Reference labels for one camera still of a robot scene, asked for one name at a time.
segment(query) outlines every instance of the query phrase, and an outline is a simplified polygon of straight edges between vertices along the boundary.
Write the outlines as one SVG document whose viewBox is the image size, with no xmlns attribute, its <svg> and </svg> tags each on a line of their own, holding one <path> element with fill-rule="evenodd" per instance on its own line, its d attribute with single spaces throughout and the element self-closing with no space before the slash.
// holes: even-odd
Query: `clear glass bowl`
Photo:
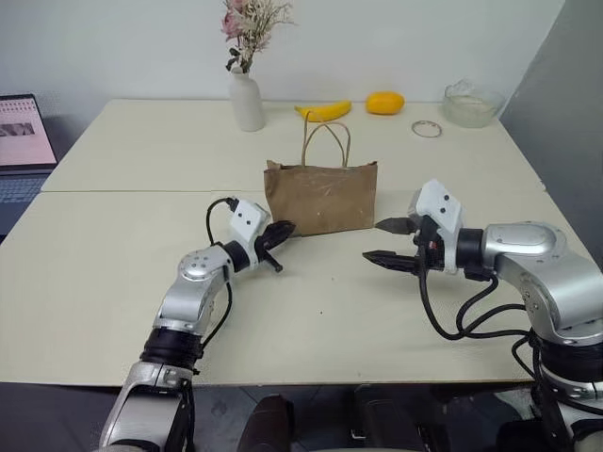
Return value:
<svg viewBox="0 0 603 452">
<path fill-rule="evenodd" d="M 461 80 L 446 87 L 442 108 L 444 116 L 463 127 L 484 127 L 505 103 L 505 98 L 490 89 L 476 87 L 469 80 Z"/>
</svg>

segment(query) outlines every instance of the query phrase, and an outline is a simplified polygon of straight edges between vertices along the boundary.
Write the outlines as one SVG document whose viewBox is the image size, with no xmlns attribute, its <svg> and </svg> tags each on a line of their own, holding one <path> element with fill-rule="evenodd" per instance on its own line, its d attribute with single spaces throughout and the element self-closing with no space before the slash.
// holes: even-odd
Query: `robotic arm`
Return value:
<svg viewBox="0 0 603 452">
<path fill-rule="evenodd" d="M 364 256 L 385 268 L 419 278 L 428 318 L 446 339 L 523 335 L 515 346 L 534 348 L 536 393 L 548 439 L 559 450 L 595 442 L 603 444 L 603 275 L 598 267 L 567 248 L 561 230 L 545 223 L 494 224 L 485 230 L 463 227 L 463 208 L 439 182 L 419 190 L 408 218 L 389 218 L 378 228 L 394 234 L 414 234 L 416 256 L 371 251 Z M 457 330 L 444 331 L 429 302 L 430 269 L 491 281 L 457 315 Z M 505 305 L 465 327 L 463 315 L 497 287 L 497 278 L 513 285 L 523 305 Z M 485 320 L 507 309 L 525 309 L 532 330 L 476 333 Z"/>
<path fill-rule="evenodd" d="M 290 221 L 266 227 L 269 214 L 259 205 L 227 198 L 234 212 L 232 240 L 213 243 L 187 254 L 178 265 L 176 281 L 166 293 L 140 361 L 134 363 L 109 414 L 100 446 L 129 445 L 148 451 L 191 451 L 194 429 L 192 377 L 204 348 L 228 315 L 232 302 L 229 281 L 235 273 L 270 263 L 283 268 L 269 250 L 284 242 L 295 229 Z M 227 286 L 229 306 L 218 326 L 207 328 L 214 298 Z"/>
</svg>

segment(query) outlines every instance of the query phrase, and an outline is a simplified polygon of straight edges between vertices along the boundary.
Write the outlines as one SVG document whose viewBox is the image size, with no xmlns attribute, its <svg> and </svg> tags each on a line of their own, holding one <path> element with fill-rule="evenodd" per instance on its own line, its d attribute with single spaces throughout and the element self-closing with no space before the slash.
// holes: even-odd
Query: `tabletop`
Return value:
<svg viewBox="0 0 603 452">
<path fill-rule="evenodd" d="M 544 220 L 564 229 L 569 245 L 588 256 L 543 189 L 521 190 L 521 182 L 510 189 L 474 187 L 466 177 L 452 193 L 466 208 L 468 227 Z M 205 208 L 220 195 L 41 193 L 0 246 L 0 380 L 122 384 L 180 258 L 207 246 Z M 266 206 L 262 191 L 229 195 Z M 411 196 L 410 190 L 379 190 L 375 219 L 403 215 Z M 216 211 L 217 239 L 227 239 L 228 215 Z M 416 279 L 361 256 L 378 249 L 415 252 L 408 237 L 375 229 L 298 237 L 274 252 L 282 273 L 262 267 L 239 275 L 233 311 L 195 383 L 527 378 L 511 356 L 513 339 L 440 338 L 423 312 Z M 440 321 L 451 329 L 460 304 L 482 287 L 432 272 L 430 293 Z M 519 299 L 502 282 L 473 316 Z M 214 321 L 224 305 L 221 293 Z M 504 313 L 489 323 L 492 329 L 511 326 L 527 327 L 525 314 Z"/>
<path fill-rule="evenodd" d="M 250 134 L 238 130 L 225 101 L 112 101 L 42 190 L 262 190 L 267 159 L 299 164 L 303 138 L 293 104 L 266 103 L 266 111 L 266 128 Z M 415 135 L 411 125 L 420 120 L 438 122 L 443 135 Z M 499 121 L 464 129 L 448 122 L 439 105 L 416 103 L 390 117 L 354 104 L 341 121 L 351 130 L 350 165 L 379 162 L 378 189 L 415 189 L 434 177 L 450 190 L 543 188 Z M 333 138 L 317 134 L 308 164 L 340 163 Z"/>
</svg>

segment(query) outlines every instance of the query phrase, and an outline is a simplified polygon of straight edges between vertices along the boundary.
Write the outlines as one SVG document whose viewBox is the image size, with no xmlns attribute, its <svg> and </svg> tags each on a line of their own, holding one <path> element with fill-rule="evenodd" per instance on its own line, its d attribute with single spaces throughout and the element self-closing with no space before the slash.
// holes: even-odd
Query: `dried flower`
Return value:
<svg viewBox="0 0 603 452">
<path fill-rule="evenodd" d="M 222 32 L 226 40 L 236 38 L 236 46 L 230 49 L 233 56 L 226 69 L 237 63 L 244 73 L 253 64 L 253 54 L 268 47 L 272 28 L 277 24 L 293 24 L 290 19 L 291 4 L 277 4 L 274 0 L 225 0 L 226 15 L 222 20 Z"/>
</svg>

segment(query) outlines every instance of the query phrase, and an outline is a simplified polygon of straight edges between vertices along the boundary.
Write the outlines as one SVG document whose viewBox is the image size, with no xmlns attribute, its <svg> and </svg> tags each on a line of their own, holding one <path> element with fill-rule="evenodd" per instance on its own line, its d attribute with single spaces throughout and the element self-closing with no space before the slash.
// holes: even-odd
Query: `laptop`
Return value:
<svg viewBox="0 0 603 452">
<path fill-rule="evenodd" d="M 56 166 L 33 94 L 0 96 L 0 238 Z"/>
</svg>

